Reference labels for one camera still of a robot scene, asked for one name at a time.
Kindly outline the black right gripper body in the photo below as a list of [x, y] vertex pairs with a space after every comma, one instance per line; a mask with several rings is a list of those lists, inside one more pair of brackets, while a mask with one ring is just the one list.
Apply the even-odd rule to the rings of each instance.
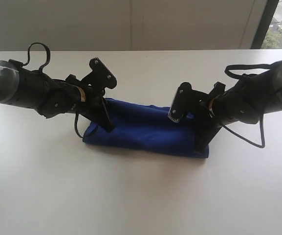
[[260, 122], [260, 82], [240, 80], [228, 90], [217, 82], [208, 98], [196, 107], [196, 129], [218, 127], [220, 130], [238, 121]]

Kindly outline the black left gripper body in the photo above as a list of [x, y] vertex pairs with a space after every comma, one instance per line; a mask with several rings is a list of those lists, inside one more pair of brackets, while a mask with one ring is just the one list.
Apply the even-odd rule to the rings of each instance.
[[105, 91], [96, 93], [72, 74], [66, 80], [53, 79], [49, 85], [45, 100], [37, 108], [40, 115], [52, 118], [58, 114], [75, 113], [97, 122], [98, 101]]

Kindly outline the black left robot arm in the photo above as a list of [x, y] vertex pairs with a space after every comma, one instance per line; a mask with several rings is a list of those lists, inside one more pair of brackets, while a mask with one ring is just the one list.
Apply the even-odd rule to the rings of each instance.
[[64, 113], [82, 115], [111, 132], [115, 126], [104, 95], [106, 88], [116, 87], [117, 80], [104, 63], [91, 59], [91, 72], [82, 80], [72, 74], [65, 80], [53, 79], [43, 71], [48, 64], [27, 70], [22, 62], [0, 60], [0, 104], [33, 109], [45, 118]]

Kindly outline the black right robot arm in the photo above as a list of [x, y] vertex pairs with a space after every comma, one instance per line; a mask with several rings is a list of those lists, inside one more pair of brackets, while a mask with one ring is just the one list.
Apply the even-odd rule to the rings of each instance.
[[[229, 65], [225, 74], [237, 80], [230, 89], [216, 82], [201, 100], [200, 122], [195, 131], [195, 151], [204, 152], [220, 129], [225, 129], [257, 148], [265, 147], [263, 117], [282, 111], [282, 60], [272, 64]], [[261, 143], [228, 128], [234, 122], [259, 124]]]

